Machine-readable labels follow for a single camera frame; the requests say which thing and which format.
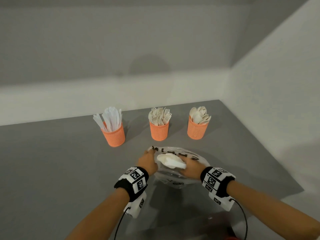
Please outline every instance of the wire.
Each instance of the wire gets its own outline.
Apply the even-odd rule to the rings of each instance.
[[[246,217],[246,214],[245,214],[245,211],[242,209],[241,205],[235,200],[235,199],[230,199],[229,201],[233,200],[234,202],[236,202],[238,204],[238,206],[241,208],[242,210],[242,213],[243,213],[243,216],[244,216],[244,219],[245,219],[245,236],[244,236],[244,239],[243,240],[246,240],[247,239],[247,234],[248,234],[248,222],[247,222],[247,217]]]
[[[123,212],[123,215],[122,215],[122,217],[121,217],[121,219],[120,219],[120,221],[119,221],[119,224],[118,224],[117,230],[115,231],[114,240],[116,240],[117,232],[118,232],[118,229],[119,229],[120,223],[121,223],[121,221],[122,221],[122,218],[124,217],[124,215],[125,215],[126,211],[127,211],[127,210],[129,210],[129,209],[131,209],[131,207],[128,207],[128,208]]]

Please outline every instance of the table surface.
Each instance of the table surface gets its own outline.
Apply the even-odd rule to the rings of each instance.
[[[187,136],[192,107],[212,115],[201,140]],[[162,142],[150,135],[150,109],[123,112],[126,141],[110,147],[92,116],[0,126],[0,238],[64,239],[114,189],[148,147],[198,153],[239,182],[279,199],[303,191],[263,145],[219,100],[167,106],[173,116]],[[153,177],[137,219],[125,216],[119,239],[187,239],[214,225],[242,221],[236,205],[224,212],[200,185],[178,190]]]

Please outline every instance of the hand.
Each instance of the hand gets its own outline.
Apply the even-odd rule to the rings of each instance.
[[[158,171],[158,165],[155,163],[155,150],[150,149],[149,151],[145,151],[144,155],[138,160],[138,167],[142,167],[145,169],[149,176],[153,175]]]
[[[179,157],[186,163],[186,169],[180,170],[180,173],[187,178],[200,180],[200,175],[206,166],[189,157],[181,155]]]

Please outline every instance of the clear plastic bag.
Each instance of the clear plastic bag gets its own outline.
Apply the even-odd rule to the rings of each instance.
[[[158,164],[158,171],[154,174],[156,179],[161,181],[162,183],[176,188],[176,189],[181,189],[186,187],[188,184],[194,184],[194,183],[199,183],[199,180],[191,179],[191,178],[186,178],[179,172],[179,168],[174,168],[170,169],[163,165],[161,162],[157,160],[157,156],[160,154],[165,154],[165,153],[173,153],[177,156],[182,155],[185,157],[190,157],[193,160],[197,160],[203,165],[209,167],[210,164],[207,162],[206,159],[204,159],[202,156],[198,155],[197,153],[191,152],[189,150],[180,148],[180,147],[171,147],[171,146],[162,146],[162,147],[155,147],[152,146],[150,149],[155,149],[155,154],[154,154],[154,161]]]

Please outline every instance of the utensil holder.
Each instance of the utensil holder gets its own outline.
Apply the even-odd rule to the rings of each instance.
[[[163,141],[168,137],[169,122],[165,125],[154,125],[150,121],[151,137],[155,141]]]
[[[200,140],[206,132],[208,124],[196,124],[191,121],[191,117],[189,116],[189,123],[188,123],[188,136],[193,140]]]
[[[101,130],[101,131],[102,131],[104,137],[106,138],[106,141],[108,142],[108,144],[111,147],[118,147],[118,146],[122,145],[126,140],[125,131],[123,130],[122,123],[121,123],[120,128],[113,131],[113,132],[104,132],[103,130]]]

